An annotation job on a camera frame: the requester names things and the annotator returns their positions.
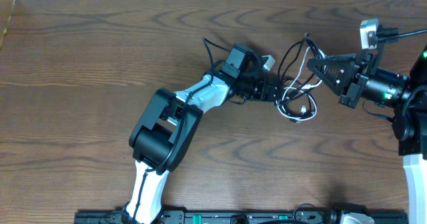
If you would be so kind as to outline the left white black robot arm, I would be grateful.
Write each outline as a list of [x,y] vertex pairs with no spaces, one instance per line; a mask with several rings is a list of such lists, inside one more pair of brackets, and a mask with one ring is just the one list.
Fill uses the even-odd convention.
[[123,223],[153,223],[161,212],[168,175],[181,163],[201,118],[234,96],[274,102],[278,81],[270,78],[275,59],[236,43],[226,59],[211,62],[201,80],[182,91],[158,89],[129,137],[136,178]]

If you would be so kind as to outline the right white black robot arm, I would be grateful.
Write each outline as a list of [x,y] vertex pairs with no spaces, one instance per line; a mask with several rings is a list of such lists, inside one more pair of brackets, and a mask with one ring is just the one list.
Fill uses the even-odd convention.
[[380,68],[384,45],[377,52],[310,59],[308,69],[322,80],[339,103],[356,108],[359,100],[394,110],[387,117],[398,140],[409,194],[409,222],[426,222],[426,58],[419,56],[409,75]]

